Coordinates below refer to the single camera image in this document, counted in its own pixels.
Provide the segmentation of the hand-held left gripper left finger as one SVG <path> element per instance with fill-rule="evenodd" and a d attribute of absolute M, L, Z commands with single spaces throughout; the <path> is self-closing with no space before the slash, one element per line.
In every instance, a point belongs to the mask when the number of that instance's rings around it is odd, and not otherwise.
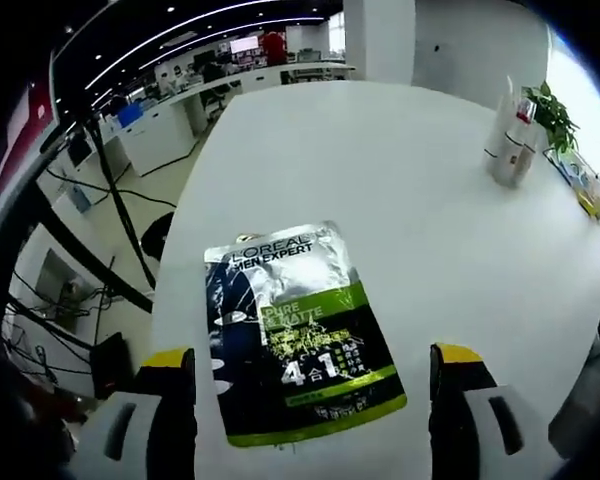
<path fill-rule="evenodd" d="M 195 353 L 153 354 L 89 417 L 78 445 L 80 479 L 193 479 Z"/>

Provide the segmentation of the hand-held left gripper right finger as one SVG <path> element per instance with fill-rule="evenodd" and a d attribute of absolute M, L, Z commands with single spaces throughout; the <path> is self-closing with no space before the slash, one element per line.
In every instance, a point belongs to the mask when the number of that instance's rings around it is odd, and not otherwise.
<path fill-rule="evenodd" d="M 546 426 L 468 347 L 430 347 L 434 479 L 544 479 Z"/>

